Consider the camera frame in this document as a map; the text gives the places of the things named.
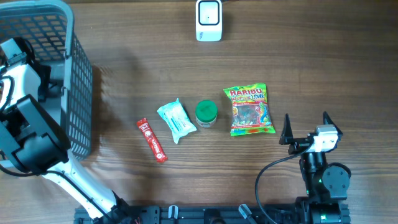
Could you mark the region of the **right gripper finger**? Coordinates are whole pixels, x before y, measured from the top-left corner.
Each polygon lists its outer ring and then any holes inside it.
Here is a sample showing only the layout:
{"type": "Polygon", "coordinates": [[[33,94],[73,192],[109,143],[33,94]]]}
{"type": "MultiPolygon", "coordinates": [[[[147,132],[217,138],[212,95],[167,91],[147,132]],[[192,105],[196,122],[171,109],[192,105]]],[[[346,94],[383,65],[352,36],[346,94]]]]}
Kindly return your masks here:
{"type": "Polygon", "coordinates": [[[335,127],[335,129],[337,130],[337,135],[338,137],[343,137],[343,132],[340,130],[340,128],[332,121],[332,119],[330,118],[330,116],[328,115],[328,113],[326,111],[323,112],[323,124],[330,124],[333,125],[335,127]]]}
{"type": "Polygon", "coordinates": [[[284,117],[284,127],[280,135],[280,144],[292,144],[294,141],[294,136],[292,133],[292,128],[290,125],[289,115],[286,113],[284,117]]]}

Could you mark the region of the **Haribo gummy candy bag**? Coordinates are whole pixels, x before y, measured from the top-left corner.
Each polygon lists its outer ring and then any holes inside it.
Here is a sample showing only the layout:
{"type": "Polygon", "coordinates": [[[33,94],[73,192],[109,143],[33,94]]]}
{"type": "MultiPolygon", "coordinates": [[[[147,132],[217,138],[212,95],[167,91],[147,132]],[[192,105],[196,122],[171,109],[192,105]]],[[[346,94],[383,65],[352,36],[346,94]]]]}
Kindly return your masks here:
{"type": "Polygon", "coordinates": [[[275,134],[265,83],[233,86],[225,88],[223,91],[232,105],[231,136],[257,133],[275,134]]]}

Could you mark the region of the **green lid jar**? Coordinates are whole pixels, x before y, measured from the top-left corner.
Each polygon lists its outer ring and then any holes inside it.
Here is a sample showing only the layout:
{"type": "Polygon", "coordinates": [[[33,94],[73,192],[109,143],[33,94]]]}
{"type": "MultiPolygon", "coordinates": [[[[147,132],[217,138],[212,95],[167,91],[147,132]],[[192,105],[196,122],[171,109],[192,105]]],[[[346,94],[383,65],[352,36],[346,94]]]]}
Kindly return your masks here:
{"type": "Polygon", "coordinates": [[[218,116],[217,105],[211,100],[202,100],[197,104],[195,117],[199,126],[210,128],[215,124],[218,116]]]}

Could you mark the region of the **teal wet wipes pack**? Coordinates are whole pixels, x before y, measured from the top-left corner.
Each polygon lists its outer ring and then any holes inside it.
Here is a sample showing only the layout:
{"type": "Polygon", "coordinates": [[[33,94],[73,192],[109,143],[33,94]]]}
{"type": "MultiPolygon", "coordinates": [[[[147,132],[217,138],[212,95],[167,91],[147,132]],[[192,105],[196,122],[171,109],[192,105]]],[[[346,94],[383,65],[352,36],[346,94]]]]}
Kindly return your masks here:
{"type": "Polygon", "coordinates": [[[161,106],[157,112],[170,128],[175,144],[178,144],[180,138],[197,130],[178,98],[174,102],[161,106]]]}

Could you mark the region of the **red coffee stick sachet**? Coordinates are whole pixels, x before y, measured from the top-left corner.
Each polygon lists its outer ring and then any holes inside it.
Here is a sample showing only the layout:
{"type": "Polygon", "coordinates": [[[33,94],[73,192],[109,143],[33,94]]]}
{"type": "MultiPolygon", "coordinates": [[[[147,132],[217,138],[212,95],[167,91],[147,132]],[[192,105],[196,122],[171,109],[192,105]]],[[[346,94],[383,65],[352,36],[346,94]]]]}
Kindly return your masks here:
{"type": "Polygon", "coordinates": [[[155,133],[153,132],[151,126],[149,125],[146,118],[143,118],[136,122],[137,127],[141,130],[143,136],[145,137],[148,145],[150,146],[153,155],[158,163],[165,162],[168,157],[166,156],[160,142],[158,141],[155,133]]]}

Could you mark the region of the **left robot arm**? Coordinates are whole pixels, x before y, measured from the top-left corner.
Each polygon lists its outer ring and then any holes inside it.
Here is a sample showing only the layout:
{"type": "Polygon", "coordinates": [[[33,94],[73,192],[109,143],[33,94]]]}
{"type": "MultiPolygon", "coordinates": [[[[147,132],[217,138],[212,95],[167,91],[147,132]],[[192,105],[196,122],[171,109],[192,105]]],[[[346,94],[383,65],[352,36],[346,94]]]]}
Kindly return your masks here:
{"type": "Polygon", "coordinates": [[[38,102],[49,85],[51,68],[41,65],[22,37],[1,44],[1,154],[17,169],[15,177],[42,176],[70,194],[93,223],[122,223],[128,204],[94,179],[76,160],[60,125],[38,102]]]}

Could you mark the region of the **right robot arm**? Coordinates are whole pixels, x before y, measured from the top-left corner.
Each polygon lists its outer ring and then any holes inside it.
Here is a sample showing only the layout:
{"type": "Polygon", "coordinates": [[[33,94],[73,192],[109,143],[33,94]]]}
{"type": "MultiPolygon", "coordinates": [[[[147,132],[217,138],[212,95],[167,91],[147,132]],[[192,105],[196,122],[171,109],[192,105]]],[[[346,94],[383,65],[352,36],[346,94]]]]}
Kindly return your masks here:
{"type": "Polygon", "coordinates": [[[343,203],[348,197],[350,169],[339,163],[328,163],[326,154],[335,150],[343,132],[332,121],[327,112],[323,113],[323,124],[305,138],[294,138],[289,115],[285,115],[284,127],[279,144],[288,145],[288,154],[300,156],[299,166],[306,197],[295,201],[297,223],[351,222],[349,208],[343,203]]]}

